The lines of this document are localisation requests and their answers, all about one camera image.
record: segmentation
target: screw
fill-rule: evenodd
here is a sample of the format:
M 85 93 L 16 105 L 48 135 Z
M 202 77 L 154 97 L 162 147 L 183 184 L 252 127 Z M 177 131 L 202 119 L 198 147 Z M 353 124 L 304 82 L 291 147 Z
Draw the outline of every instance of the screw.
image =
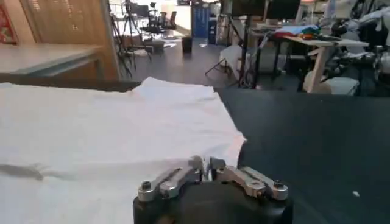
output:
M 142 190 L 150 190 L 152 188 L 152 183 L 150 181 L 144 181 L 141 185 Z
M 274 187 L 276 188 L 282 188 L 284 187 L 285 185 L 280 181 L 280 180 L 275 180 L 274 181 Z

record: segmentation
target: table surface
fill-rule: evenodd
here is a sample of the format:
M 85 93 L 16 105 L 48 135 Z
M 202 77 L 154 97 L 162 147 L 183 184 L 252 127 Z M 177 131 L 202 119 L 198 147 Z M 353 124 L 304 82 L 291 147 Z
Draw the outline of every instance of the table surface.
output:
M 28 74 L 93 55 L 99 46 L 67 44 L 0 44 L 0 73 Z
M 289 37 L 285 36 L 284 38 L 299 42 L 302 44 L 306 44 L 309 46 L 317 46 L 317 47 L 331 47 L 337 43 L 338 47 L 368 47 L 369 43 L 342 39 L 341 41 L 321 41 L 321 40 L 304 40 L 301 37 Z
M 106 91 L 138 85 L 15 76 L 0 82 Z M 239 165 L 289 186 L 294 223 L 389 223 L 390 99 L 216 90 L 248 140 Z

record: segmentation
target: white desk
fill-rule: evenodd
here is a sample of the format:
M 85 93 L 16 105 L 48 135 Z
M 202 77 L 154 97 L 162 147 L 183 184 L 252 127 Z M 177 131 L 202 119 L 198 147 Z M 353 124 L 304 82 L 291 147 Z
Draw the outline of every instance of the white desk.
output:
M 99 46 L 0 44 L 0 74 L 55 76 L 94 63 L 97 77 L 103 79 Z
M 313 69 L 313 76 L 308 85 L 307 92 L 315 93 L 316 88 L 321 82 L 322 75 L 324 74 L 325 63 L 328 59 L 329 50 L 333 47 L 368 47 L 369 43 L 343 39 L 341 41 L 321 41 L 321 40 L 304 40 L 300 37 L 285 37 L 286 39 L 306 44 L 309 46 L 317 46 L 318 55 L 316 59 L 316 65 Z

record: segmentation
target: computer monitor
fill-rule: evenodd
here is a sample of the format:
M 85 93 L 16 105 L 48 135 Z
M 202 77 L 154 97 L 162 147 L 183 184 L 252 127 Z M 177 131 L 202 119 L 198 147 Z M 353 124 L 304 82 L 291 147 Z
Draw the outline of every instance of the computer monitor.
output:
M 265 0 L 233 0 L 232 16 L 263 16 Z
M 300 0 L 272 0 L 268 6 L 267 19 L 295 19 Z
M 264 16 L 266 0 L 233 0 L 232 16 Z M 295 19 L 300 0 L 269 1 L 267 19 Z

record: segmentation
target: black table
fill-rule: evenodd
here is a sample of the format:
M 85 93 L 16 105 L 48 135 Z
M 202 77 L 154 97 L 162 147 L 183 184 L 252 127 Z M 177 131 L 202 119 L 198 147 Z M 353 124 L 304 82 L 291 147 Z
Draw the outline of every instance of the black table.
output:
M 105 91 L 139 84 L 1 75 L 0 82 Z M 248 140 L 239 166 L 289 186 L 294 223 L 390 223 L 390 99 L 216 91 Z

